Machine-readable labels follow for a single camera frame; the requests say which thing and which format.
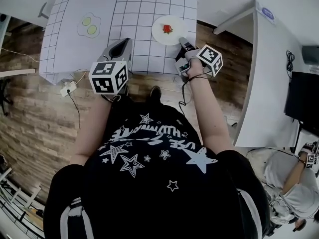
red food item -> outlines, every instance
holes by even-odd
[[[164,25],[163,31],[164,31],[164,34],[166,33],[169,34],[173,32],[173,29],[170,25]]]

black screen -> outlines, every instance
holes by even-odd
[[[318,96],[319,75],[293,72],[286,103],[286,115],[319,128]]]

drawn eggs illustration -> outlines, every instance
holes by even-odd
[[[81,36],[95,38],[99,35],[101,28],[101,19],[92,13],[87,13],[78,23],[77,32]]]

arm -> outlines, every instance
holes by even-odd
[[[203,66],[198,58],[191,60],[188,76],[194,77],[203,73]],[[214,96],[205,75],[190,81],[197,119],[204,145],[216,154],[233,149],[228,127],[223,112]]]
[[[302,160],[303,162],[306,162],[307,156],[308,156],[307,153],[303,152],[300,155],[300,160]],[[290,172],[290,175],[284,184],[284,187],[282,190],[283,195],[286,194],[288,191],[290,191],[292,187],[294,187],[296,184],[298,184],[300,182],[300,177],[301,177],[304,169],[305,169],[305,164],[302,163],[301,161],[299,161],[297,163],[297,165],[295,165],[295,167]]]
[[[80,129],[70,164],[84,165],[101,144],[112,104],[98,95]]]

sneaker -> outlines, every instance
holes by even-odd
[[[160,102],[161,98],[161,90],[159,86],[154,86],[150,92],[150,97],[149,99],[152,101],[157,101]]]

